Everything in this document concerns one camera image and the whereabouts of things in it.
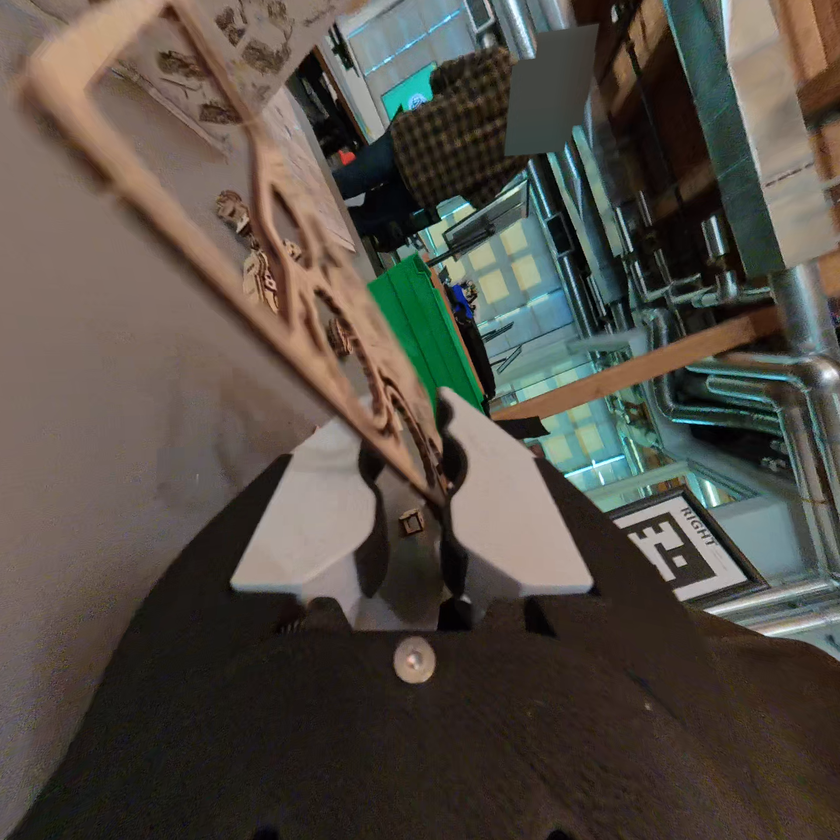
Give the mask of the silver metal pipes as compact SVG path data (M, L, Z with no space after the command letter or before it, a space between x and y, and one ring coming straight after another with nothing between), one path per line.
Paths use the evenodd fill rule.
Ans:
M838 340L820 268L784 272L769 283L781 331L682 369L707 375L709 393L775 410L807 513L816 571L806 581L725 602L715 613L762 617L776 607L824 596L823 606L809 614L762 620L755 629L774 636L838 630ZM658 410L674 423L759 427L757 418L737 406L675 403L673 373L646 382Z

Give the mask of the green plastic bin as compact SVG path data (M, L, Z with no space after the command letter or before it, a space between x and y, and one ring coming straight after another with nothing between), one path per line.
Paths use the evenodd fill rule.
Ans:
M438 390L454 391L479 411L480 385L449 303L420 255L405 257L373 280L368 290L437 409Z

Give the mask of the silver metal duct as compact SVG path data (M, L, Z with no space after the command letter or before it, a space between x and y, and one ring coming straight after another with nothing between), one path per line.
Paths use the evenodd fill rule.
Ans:
M777 2L663 6L745 273L818 273L838 233Z

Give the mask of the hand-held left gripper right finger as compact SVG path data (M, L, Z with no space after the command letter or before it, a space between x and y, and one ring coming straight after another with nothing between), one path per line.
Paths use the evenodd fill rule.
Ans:
M444 474L441 570L469 604L581 595L594 581L523 443L451 389L438 391Z

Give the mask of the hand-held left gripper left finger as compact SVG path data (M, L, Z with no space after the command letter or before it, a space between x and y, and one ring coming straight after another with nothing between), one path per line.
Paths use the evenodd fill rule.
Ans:
M231 577L235 592L338 603L352 627L384 583L389 535L379 467L340 420L292 453Z

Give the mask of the grey desk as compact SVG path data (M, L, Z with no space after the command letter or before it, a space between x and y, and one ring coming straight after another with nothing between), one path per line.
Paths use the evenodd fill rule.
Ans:
M2 838L183 548L330 419L18 100L86 2L2 2Z

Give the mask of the wooden beam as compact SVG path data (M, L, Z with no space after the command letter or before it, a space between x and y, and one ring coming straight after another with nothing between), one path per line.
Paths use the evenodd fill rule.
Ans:
M779 331L781 318L775 306L755 309L664 348L648 351L582 380L502 408L491 417L496 421L510 421L565 413L571 408L643 384L685 368L688 364L736 350Z

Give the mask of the small wooden puzzle piece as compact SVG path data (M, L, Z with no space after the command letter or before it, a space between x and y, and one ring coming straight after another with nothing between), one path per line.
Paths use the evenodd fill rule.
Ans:
M247 238L253 234L250 212L245 200L233 190L223 190L216 198L216 212L236 235Z
M243 289L250 302L279 313L277 284L260 248L252 249L243 263Z

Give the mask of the green screen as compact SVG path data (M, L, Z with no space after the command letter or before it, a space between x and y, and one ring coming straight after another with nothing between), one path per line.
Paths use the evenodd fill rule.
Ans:
M436 62L429 62L381 95L389 122L398 114L414 110L432 98L430 79L436 68Z

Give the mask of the laser-cut wooden puzzle sheet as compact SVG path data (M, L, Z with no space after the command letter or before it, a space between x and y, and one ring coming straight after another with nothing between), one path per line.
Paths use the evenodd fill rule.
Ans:
M240 273L115 132L91 87L144 30L175 20L212 81L243 121L248 141L250 223L278 286L278 313L247 303ZM237 90L225 39L203 23L197 2L101 3L27 59L22 92L48 115L110 184L178 250L228 308L429 504L448 482L433 406L414 367L348 251L329 237L291 179L280 148Z

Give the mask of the printed instruction sheet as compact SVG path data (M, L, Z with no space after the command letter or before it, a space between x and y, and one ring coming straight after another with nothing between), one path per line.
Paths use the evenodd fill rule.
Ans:
M198 1L203 36L254 111L267 105L292 71L343 15L364 1ZM147 27L112 66L216 152L234 148L238 117L207 74L203 58L172 9Z

